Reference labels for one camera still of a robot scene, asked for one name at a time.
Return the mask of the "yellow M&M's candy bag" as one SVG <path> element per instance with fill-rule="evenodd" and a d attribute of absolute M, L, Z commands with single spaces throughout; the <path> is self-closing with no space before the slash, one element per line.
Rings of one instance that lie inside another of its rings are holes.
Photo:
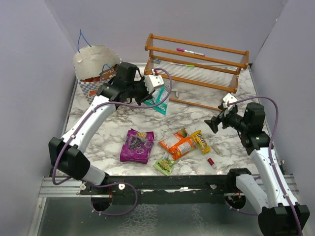
<path fill-rule="evenodd" d="M 190 137 L 193 139 L 195 145 L 200 149 L 202 154 L 206 154 L 211 150 L 205 141 L 201 130 L 193 132 Z"/>

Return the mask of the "teal snack bag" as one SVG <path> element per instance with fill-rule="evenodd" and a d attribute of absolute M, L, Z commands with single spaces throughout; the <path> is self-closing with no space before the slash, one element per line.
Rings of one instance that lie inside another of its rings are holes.
<path fill-rule="evenodd" d="M 169 96 L 168 96 L 169 86 L 170 84 L 166 84 L 162 88 L 158 88 L 152 94 L 152 98 L 144 101 L 144 104 L 147 106 L 151 106 L 151 105 L 156 105 L 160 103 L 162 100 L 164 100 L 158 106 L 153 107 L 153 109 L 165 116 L 167 113 L 167 107 L 168 107 L 168 102 L 169 102 Z"/>

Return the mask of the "checkered paper bag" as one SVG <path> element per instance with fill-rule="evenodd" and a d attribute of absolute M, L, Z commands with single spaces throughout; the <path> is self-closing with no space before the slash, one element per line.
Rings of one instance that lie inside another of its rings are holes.
<path fill-rule="evenodd" d="M 91 45 L 83 33 L 80 32 L 77 41 L 77 52 L 73 57 L 73 65 L 75 69 L 75 76 L 78 80 L 87 102 L 92 103 L 96 96 L 98 88 L 105 82 L 81 82 L 82 79 L 93 78 L 100 76 L 104 64 L 113 66 L 120 64 L 123 60 L 114 51 L 109 49 L 106 45 Z"/>

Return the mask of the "brown sea salt snack bag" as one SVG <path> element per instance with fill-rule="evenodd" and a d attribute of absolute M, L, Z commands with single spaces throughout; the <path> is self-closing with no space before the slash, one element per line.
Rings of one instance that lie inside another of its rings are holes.
<path fill-rule="evenodd" d="M 113 66 L 109 66 L 108 64 L 104 64 L 102 67 L 102 71 L 99 74 L 100 79 L 102 81 L 111 79 L 113 76 L 116 75 L 117 70 L 118 70 L 118 66 L 119 66 L 118 64 L 115 64 Z"/>

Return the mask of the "red chip bag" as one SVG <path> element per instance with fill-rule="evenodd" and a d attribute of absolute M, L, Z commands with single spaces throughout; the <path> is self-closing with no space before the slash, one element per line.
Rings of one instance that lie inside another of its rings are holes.
<path fill-rule="evenodd" d="M 84 83 L 87 83 L 87 82 L 100 82 L 101 78 L 100 78 L 100 76 L 98 76 L 98 77 L 93 77 L 93 78 L 82 79 L 80 81 L 84 82 Z"/>

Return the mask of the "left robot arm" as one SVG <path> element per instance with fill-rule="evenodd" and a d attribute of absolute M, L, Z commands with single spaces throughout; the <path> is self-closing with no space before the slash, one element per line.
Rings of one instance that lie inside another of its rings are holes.
<path fill-rule="evenodd" d="M 96 131 L 119 106 L 129 105 L 128 99 L 141 104 L 151 97 L 157 86 L 162 85 L 156 75 L 141 76 L 136 81 L 134 78 L 138 71 L 134 64 L 120 63 L 116 74 L 98 88 L 90 107 L 79 121 L 61 138 L 50 140 L 49 152 L 55 171 L 90 182 L 98 194 L 108 190 L 107 173 L 93 166 L 84 153 Z"/>

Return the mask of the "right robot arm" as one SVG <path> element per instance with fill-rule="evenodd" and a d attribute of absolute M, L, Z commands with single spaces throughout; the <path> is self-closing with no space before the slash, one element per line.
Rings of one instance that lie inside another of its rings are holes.
<path fill-rule="evenodd" d="M 291 192 L 278 165 L 269 135 L 263 131 L 265 111 L 261 104 L 251 102 L 243 116 L 237 105 L 221 103 L 219 115 L 205 123 L 214 133 L 218 125 L 238 131 L 243 147 L 254 162 L 263 186 L 260 187 L 246 168 L 230 169 L 226 187 L 231 192 L 241 191 L 258 215 L 258 225 L 265 236 L 300 236 L 310 212 L 299 204 Z"/>

